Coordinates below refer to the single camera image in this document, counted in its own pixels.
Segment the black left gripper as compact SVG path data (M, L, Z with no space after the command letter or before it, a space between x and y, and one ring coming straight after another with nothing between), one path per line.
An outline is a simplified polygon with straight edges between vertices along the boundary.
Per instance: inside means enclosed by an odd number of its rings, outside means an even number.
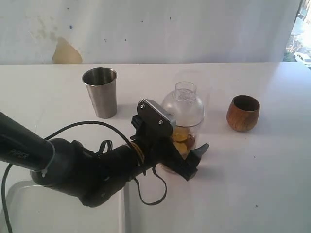
M209 148L205 143L192 150L192 135L176 129L176 120L154 100L142 99L131 119L136 132L131 142L140 153L144 167L162 164L185 180L192 179L202 156Z

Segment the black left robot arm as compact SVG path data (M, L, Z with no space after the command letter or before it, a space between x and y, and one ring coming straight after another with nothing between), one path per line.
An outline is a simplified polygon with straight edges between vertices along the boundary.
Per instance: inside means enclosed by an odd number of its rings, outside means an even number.
M153 100L143 99L132 117L136 133L125 144L103 141L97 152L53 133L41 138L8 116L0 116L0 159L30 170L41 186L77 197L98 207L129 181L163 164L185 180L192 179L209 145L191 150L183 159L171 140L175 119Z

